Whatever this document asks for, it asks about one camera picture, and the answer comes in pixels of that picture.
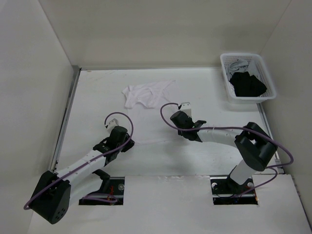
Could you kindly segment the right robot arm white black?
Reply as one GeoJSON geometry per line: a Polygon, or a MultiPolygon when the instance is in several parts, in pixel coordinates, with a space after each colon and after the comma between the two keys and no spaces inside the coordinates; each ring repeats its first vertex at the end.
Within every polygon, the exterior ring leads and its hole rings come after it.
{"type": "Polygon", "coordinates": [[[183,111],[174,113],[170,120],[179,129],[178,135],[185,139],[224,144],[239,151],[242,160],[226,179],[226,187],[233,194],[239,193],[253,174],[264,171],[277,150],[277,146],[267,140],[269,136],[254,122],[249,122],[245,127],[264,135],[265,138],[249,131],[242,131],[237,135],[233,130],[201,130],[200,127],[206,122],[193,122],[183,111]]]}

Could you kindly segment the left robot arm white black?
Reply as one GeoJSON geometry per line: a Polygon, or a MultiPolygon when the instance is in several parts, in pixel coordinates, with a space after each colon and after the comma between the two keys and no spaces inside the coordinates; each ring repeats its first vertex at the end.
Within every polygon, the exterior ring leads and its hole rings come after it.
{"type": "Polygon", "coordinates": [[[41,175],[25,210],[32,210],[50,224],[59,222],[72,203],[89,199],[94,189],[98,194],[109,190],[110,176],[102,168],[130,150],[135,142],[126,128],[114,126],[107,138],[96,144],[82,159],[65,169],[41,175]]]}

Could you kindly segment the black tank top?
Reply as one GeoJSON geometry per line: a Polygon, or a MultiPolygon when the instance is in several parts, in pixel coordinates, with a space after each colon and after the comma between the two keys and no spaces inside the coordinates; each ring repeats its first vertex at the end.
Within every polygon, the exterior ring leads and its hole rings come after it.
{"type": "Polygon", "coordinates": [[[234,73],[230,80],[237,97],[259,97],[267,91],[266,85],[248,72],[234,73]]]}

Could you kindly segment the grey white tank top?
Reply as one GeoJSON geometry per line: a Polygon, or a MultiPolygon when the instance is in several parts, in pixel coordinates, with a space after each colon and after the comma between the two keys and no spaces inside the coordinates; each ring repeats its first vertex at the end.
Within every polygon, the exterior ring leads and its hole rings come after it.
{"type": "Polygon", "coordinates": [[[239,59],[236,62],[233,62],[225,67],[227,79],[231,80],[234,73],[245,73],[248,72],[250,76],[255,76],[256,78],[260,78],[260,74],[256,67],[255,61],[247,61],[245,59],[239,59]]]}

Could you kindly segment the white plastic mesh basket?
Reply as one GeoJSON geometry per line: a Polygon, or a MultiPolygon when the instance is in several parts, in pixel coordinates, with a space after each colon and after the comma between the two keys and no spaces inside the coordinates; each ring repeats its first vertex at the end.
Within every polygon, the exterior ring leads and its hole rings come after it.
{"type": "Polygon", "coordinates": [[[262,103],[276,98],[273,80],[260,55],[224,53],[220,61],[229,102],[262,103]]]}

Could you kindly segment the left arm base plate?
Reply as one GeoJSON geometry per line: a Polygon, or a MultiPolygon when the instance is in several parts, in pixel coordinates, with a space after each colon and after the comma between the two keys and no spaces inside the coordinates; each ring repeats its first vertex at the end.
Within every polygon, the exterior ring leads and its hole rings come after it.
{"type": "Polygon", "coordinates": [[[111,177],[102,182],[97,191],[91,192],[90,197],[98,200],[80,199],[80,206],[118,206],[123,205],[125,191],[125,177],[111,177]]]}

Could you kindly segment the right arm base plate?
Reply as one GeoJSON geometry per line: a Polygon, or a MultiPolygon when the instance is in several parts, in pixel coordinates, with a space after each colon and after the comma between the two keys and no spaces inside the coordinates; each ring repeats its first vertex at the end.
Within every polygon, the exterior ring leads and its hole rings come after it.
{"type": "Polygon", "coordinates": [[[242,185],[236,185],[226,176],[210,177],[210,183],[214,205],[258,205],[255,191],[246,192],[254,186],[251,177],[242,185]]]}

